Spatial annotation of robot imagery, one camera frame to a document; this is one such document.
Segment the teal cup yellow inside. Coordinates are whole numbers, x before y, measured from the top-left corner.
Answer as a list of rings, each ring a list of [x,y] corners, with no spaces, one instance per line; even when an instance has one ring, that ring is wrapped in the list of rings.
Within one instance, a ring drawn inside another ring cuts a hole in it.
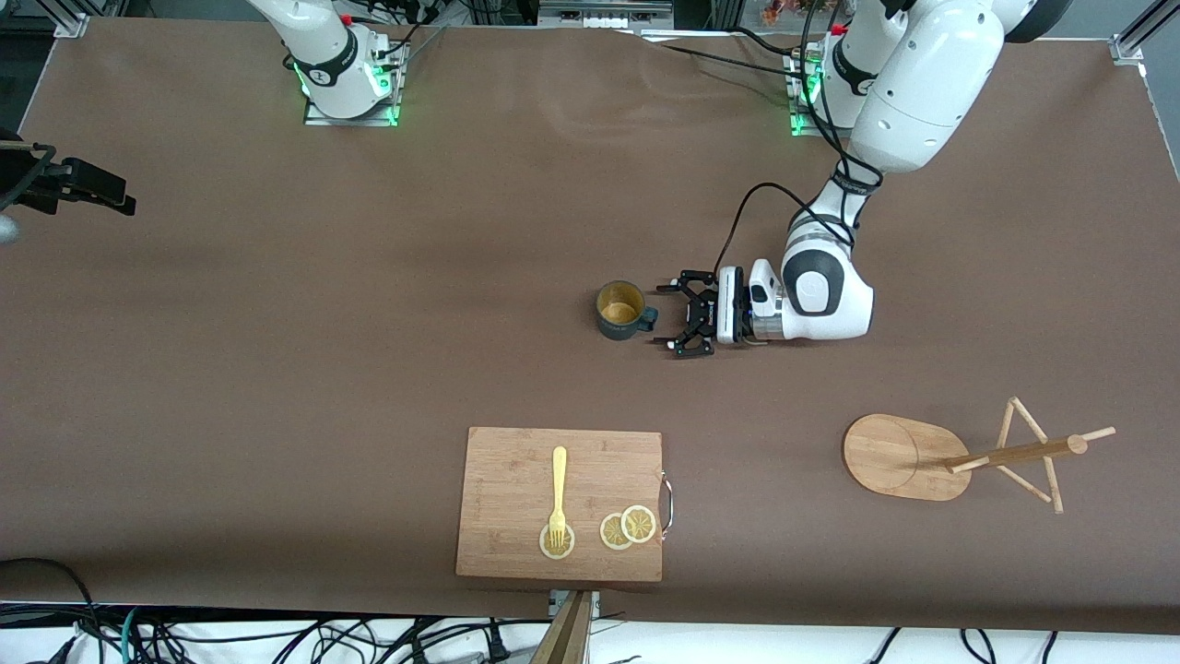
[[[660,315],[656,308],[645,303],[643,290],[624,280],[614,280],[602,287],[595,297],[595,314],[602,335],[616,341],[632,338],[640,331],[653,331]]]

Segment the wooden cup rack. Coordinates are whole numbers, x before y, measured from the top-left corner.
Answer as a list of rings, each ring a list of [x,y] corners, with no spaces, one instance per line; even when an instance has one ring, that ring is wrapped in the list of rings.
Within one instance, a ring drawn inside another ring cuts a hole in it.
[[[1009,397],[992,448],[974,453],[943,426],[868,413],[843,438],[843,464],[863,489],[896,499],[948,502],[961,497],[977,472],[997,471],[1055,513],[1066,509],[1056,460],[1082,456],[1116,428],[1049,438],[1020,397]]]

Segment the yellow plastic fork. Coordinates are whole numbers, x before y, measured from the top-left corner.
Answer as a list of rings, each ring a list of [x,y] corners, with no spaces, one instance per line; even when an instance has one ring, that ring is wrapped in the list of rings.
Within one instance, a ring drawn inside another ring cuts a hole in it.
[[[564,446],[557,446],[557,448],[552,451],[553,507],[548,518],[549,534],[552,537],[560,537],[564,527],[566,526],[566,517],[564,514],[566,462],[568,451]]]

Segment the bamboo cutting board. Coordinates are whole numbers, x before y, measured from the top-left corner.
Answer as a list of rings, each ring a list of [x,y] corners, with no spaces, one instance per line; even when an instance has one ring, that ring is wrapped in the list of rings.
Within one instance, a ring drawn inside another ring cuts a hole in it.
[[[543,555],[538,535],[553,507],[552,451],[568,451],[564,514],[576,546]],[[663,577],[660,533],[623,551],[604,546],[603,517],[644,505],[660,518],[660,433],[496,428],[468,430],[455,574],[596,586]]]

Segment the grey device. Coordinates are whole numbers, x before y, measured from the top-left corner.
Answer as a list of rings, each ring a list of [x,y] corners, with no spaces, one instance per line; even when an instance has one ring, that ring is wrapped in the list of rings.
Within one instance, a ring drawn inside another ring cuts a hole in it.
[[[674,29],[673,0],[538,0],[539,27]]]

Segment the brown table cover sheet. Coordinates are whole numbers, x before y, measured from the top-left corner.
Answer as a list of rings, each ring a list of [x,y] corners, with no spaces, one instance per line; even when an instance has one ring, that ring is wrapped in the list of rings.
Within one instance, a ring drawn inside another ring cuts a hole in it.
[[[21,134],[135,216],[21,209],[0,246],[0,560],[100,601],[542,614],[455,576],[472,426],[663,436],[675,522],[631,622],[1180,635],[1180,182],[1104,42],[1010,45],[948,147],[868,200],[873,326],[673,359],[594,321],[611,280],[710,267],[743,193],[808,198],[766,73],[594,29],[447,29],[402,123],[312,127],[266,24],[109,18],[58,42]],[[997,471],[863,489],[889,413],[1049,438],[1057,514]]]

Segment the aluminium frame post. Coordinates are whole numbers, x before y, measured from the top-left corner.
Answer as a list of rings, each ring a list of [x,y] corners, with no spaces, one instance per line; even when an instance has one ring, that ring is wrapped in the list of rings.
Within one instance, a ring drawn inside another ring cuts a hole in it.
[[[1150,4],[1109,41],[1110,54],[1117,65],[1142,63],[1143,46],[1166,26],[1180,17],[1180,0],[1150,0]]]
[[[84,34],[88,17],[93,17],[93,4],[88,0],[37,0],[42,5],[55,29],[55,39],[76,39]]]

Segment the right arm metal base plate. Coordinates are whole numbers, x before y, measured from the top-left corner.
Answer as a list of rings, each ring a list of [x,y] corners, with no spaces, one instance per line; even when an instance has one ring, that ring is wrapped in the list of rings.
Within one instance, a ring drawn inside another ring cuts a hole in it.
[[[409,59],[409,42],[396,41],[392,46],[385,37],[378,39],[384,50],[372,52],[374,63],[366,64],[361,71],[365,79],[363,101],[372,101],[371,109],[350,117],[335,117],[324,113],[313,101],[312,90],[301,79],[301,92],[304,94],[304,125],[321,126],[366,126],[396,127],[400,121],[404,88]]]

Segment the wooden post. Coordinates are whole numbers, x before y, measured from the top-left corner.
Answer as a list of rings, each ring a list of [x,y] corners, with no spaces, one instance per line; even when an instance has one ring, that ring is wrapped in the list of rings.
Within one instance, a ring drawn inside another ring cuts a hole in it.
[[[549,623],[542,643],[527,664],[585,664],[591,618],[590,601],[577,591]]]

